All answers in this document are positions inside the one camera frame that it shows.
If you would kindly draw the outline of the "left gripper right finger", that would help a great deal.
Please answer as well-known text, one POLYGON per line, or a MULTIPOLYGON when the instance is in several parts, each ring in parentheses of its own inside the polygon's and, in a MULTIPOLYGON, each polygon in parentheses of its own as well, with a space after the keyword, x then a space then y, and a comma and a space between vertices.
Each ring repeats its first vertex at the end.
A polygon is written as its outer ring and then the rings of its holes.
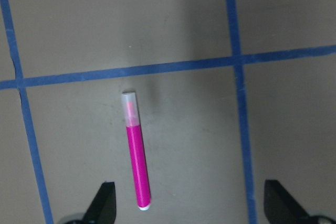
POLYGON ((271 224, 335 223, 323 215, 310 215, 278 180, 264 183, 264 214, 271 224))

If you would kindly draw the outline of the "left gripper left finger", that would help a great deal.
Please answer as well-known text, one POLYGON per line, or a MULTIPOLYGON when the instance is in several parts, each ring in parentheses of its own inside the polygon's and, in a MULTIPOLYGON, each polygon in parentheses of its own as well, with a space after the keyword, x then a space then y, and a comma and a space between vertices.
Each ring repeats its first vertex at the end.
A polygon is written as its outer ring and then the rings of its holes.
POLYGON ((101 184, 90 206, 81 218, 63 217, 59 223, 114 224, 116 220, 116 189, 114 182, 101 184))

